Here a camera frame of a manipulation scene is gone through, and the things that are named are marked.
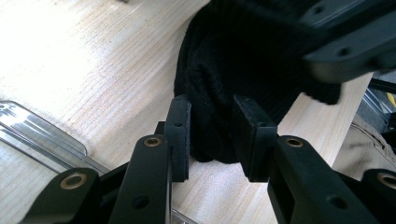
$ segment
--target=light wood surface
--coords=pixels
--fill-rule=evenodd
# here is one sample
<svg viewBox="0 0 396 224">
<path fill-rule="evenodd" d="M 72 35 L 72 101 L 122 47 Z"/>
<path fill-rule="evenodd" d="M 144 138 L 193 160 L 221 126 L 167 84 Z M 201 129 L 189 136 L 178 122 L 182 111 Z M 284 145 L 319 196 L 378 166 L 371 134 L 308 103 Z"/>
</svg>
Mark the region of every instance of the light wood surface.
<svg viewBox="0 0 396 224">
<path fill-rule="evenodd" d="M 109 169 L 153 133 L 173 97 L 177 53 L 207 0 L 0 1 L 0 100 L 12 100 L 77 138 Z M 280 134 L 307 139 L 332 164 L 370 75 L 339 105 L 301 95 Z M 0 145 L 0 223 L 21 220 L 55 173 Z M 239 164 L 191 161 L 173 206 L 199 223 L 274 223 L 265 184 Z"/>
</svg>

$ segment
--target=black fabric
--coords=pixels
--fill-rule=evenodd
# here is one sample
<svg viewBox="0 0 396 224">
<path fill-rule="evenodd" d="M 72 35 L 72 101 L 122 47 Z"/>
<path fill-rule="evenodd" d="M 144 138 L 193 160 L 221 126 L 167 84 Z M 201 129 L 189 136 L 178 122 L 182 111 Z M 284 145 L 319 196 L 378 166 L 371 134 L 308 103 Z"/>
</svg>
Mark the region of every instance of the black fabric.
<svg viewBox="0 0 396 224">
<path fill-rule="evenodd" d="M 313 1 L 212 0 L 192 19 L 177 62 L 175 95 L 191 101 L 191 155 L 238 162 L 229 135 L 233 95 L 254 98 L 275 123 L 300 92 L 336 104 L 340 85 L 315 81 L 301 57 L 330 39 L 298 18 Z"/>
</svg>

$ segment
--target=black knit glove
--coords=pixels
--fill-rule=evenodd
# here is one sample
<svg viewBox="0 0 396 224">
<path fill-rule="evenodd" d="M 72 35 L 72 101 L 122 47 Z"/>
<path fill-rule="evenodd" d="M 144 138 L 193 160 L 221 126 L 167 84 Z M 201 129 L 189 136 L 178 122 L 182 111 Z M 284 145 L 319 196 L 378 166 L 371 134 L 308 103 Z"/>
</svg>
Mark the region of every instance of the black knit glove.
<svg viewBox="0 0 396 224">
<path fill-rule="evenodd" d="M 302 56 L 331 37 L 298 22 L 316 1 L 212 0 L 192 19 L 175 95 L 191 101 L 191 155 L 238 162 L 229 135 L 233 95 L 255 99 L 279 123 L 300 92 L 336 104 L 339 84 L 315 81 Z"/>
</svg>

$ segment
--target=wooden table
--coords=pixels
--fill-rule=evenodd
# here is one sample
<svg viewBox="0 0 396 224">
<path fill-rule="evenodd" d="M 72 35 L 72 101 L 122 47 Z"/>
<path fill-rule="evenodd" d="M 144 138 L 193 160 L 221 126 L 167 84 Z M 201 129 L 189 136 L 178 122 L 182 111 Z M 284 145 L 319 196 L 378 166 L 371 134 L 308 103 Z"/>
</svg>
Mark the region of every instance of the wooden table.
<svg viewBox="0 0 396 224">
<path fill-rule="evenodd" d="M 113 169 L 165 119 L 183 35 L 207 2 L 1 1 L 0 100 L 31 109 Z M 339 105 L 300 95 L 279 134 L 307 139 L 332 164 L 370 76 L 345 84 Z M 54 176 L 0 145 L 0 223 L 21 220 Z M 266 184 L 248 183 L 239 164 L 191 161 L 173 207 L 199 223 L 276 222 Z"/>
</svg>

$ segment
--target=screw hole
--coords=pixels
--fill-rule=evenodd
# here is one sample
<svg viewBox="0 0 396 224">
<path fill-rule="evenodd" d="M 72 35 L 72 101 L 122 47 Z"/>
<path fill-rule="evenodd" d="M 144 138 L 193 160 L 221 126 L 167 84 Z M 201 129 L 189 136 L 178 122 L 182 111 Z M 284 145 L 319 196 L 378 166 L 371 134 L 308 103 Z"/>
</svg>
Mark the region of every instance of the screw hole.
<svg viewBox="0 0 396 224">
<path fill-rule="evenodd" d="M 156 147 L 160 143 L 161 143 L 161 140 L 159 138 L 155 138 L 155 137 L 148 138 L 148 139 L 145 140 L 145 145 L 147 147 Z"/>
<path fill-rule="evenodd" d="M 87 175 L 83 173 L 73 173 L 65 177 L 61 182 L 62 189 L 77 189 L 87 181 Z"/>
<path fill-rule="evenodd" d="M 142 209 L 149 205 L 149 198 L 147 196 L 138 196 L 132 200 L 132 207 L 134 209 Z"/>
<path fill-rule="evenodd" d="M 337 56 L 338 57 L 345 57 L 347 55 L 349 55 L 351 53 L 350 48 L 345 47 L 345 48 L 341 48 L 337 51 Z"/>
<path fill-rule="evenodd" d="M 303 146 L 303 142 L 301 142 L 300 140 L 294 139 L 294 138 L 289 138 L 288 140 L 286 140 L 286 143 L 291 147 L 302 147 Z"/>
<path fill-rule="evenodd" d="M 396 176 L 385 174 L 385 173 L 379 173 L 377 175 L 377 178 L 381 184 L 391 188 L 391 189 L 396 189 Z"/>
<path fill-rule="evenodd" d="M 323 11 L 324 11 L 323 6 L 314 7 L 314 15 L 318 15 L 318 14 L 322 13 Z"/>
<path fill-rule="evenodd" d="M 333 206 L 339 208 L 339 209 L 347 209 L 347 203 L 344 201 L 344 199 L 336 196 L 336 195 L 330 195 L 327 197 L 327 202 L 332 204 Z"/>
</svg>

